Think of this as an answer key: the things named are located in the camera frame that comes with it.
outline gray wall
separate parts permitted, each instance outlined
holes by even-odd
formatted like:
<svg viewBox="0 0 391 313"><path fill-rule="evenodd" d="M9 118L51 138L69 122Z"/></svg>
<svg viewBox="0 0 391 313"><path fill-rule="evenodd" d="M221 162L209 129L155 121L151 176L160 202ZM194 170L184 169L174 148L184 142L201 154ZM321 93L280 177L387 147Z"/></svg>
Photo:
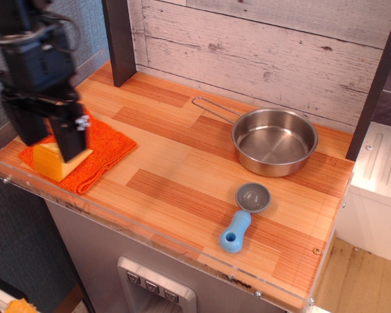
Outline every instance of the gray wall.
<svg viewBox="0 0 391 313"><path fill-rule="evenodd" d="M55 0L49 10L70 17L80 28L82 42L74 54L76 85L108 60L101 2ZM66 27L70 39L77 40L73 28L68 24ZM2 69L5 64L0 54ZM0 105L0 127L6 123ZM41 312L53 312L76 284L65 248L43 201L1 181L0 278L25 292Z"/></svg>

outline white wooden wall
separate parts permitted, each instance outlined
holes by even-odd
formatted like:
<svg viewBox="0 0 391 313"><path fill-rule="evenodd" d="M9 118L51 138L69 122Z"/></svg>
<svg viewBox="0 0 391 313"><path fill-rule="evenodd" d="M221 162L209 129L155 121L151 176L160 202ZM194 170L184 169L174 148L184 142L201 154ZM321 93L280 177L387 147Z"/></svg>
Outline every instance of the white wooden wall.
<svg viewBox="0 0 391 313"><path fill-rule="evenodd" d="M391 0L129 0L138 70L353 132Z"/></svg>

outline orange towel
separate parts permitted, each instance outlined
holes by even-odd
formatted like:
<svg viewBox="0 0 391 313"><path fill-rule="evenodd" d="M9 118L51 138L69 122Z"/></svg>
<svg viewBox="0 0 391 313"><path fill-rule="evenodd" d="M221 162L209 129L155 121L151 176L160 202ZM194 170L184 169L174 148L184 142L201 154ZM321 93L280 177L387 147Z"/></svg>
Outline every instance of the orange towel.
<svg viewBox="0 0 391 313"><path fill-rule="evenodd" d="M87 128L87 147L93 150L77 168L68 174L60 183L44 177L55 185L72 192L74 194L83 194L87 192L92 185L116 163L118 163L129 152L134 150L138 145L136 142L121 132L117 132L109 125L95 119L88 110L84 109L90 119L90 127ZM55 137L50 135L40 142L55 142ZM32 169L33 164L33 146L26 147L19 157Z"/></svg>

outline wire handle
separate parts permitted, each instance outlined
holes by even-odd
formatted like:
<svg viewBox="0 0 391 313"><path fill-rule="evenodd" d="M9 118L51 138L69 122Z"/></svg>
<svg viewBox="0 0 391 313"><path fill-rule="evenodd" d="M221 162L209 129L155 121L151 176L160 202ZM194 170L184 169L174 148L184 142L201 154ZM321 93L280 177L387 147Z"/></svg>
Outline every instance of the wire handle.
<svg viewBox="0 0 391 313"><path fill-rule="evenodd" d="M50 44L51 44L51 46L54 47L55 50L63 52L63 53L74 53L75 51L77 51L78 48L80 47L80 43L81 43L81 31L80 31L78 25L70 18L67 18L66 16L63 16L63 15L60 15L60 14L57 14L54 12L50 12L50 11L44 11L44 17L48 18L50 20L56 20L56 21L60 21L60 22L66 21L66 22L72 24L72 26L74 27L74 30L76 32L76 35L77 35L77 40L75 41L73 48L70 49L70 48L60 47L60 46L58 46L58 44L54 40L50 40Z"/></svg>
<svg viewBox="0 0 391 313"><path fill-rule="evenodd" d="M233 110L231 110L231 109L229 109L229 108L226 108L225 106L222 106L222 105L220 105L220 104L218 104L218 103L215 103L215 102L213 102L213 101L211 101L211 100L209 100L209 99L203 98L203 97L195 97L195 98L193 98L193 99L191 100L191 102L193 102L193 104L194 104L195 106L198 106L199 108L202 108L202 109L204 109L204 110L210 112L211 114L214 114L215 116L218 116L218 117L224 119L225 121L228 121L228 122L231 123L231 124L235 124L235 122L231 121L231 120L228 119L227 117L224 117L223 115L221 115L221 114L219 114L219 113L217 113L217 112L215 112L215 111L212 111L212 110L206 108L205 106L202 106L201 104L196 103L196 100L202 100L202 101L208 102L208 103L210 103L210 104L213 104L213 105L215 105L215 106L218 106L219 108L221 108L221 109L223 109L223 110L226 110L226 111L228 111L228 112L230 112L230 113L236 114L237 116L242 116L242 114L240 114L240 113L237 113L237 112L235 112L235 111L233 111Z"/></svg>

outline yellow object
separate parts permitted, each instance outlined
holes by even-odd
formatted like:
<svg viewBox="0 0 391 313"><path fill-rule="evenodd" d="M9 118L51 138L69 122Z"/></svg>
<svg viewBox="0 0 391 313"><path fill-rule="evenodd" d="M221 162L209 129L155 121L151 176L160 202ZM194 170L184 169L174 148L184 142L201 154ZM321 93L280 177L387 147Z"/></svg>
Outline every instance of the yellow object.
<svg viewBox="0 0 391 313"><path fill-rule="evenodd" d="M93 150L86 149L65 163L61 151L55 142L36 145L33 147L35 171L60 182L92 152Z"/></svg>
<svg viewBox="0 0 391 313"><path fill-rule="evenodd" d="M25 299L13 300L9 302L5 313L37 313L36 308Z"/></svg>

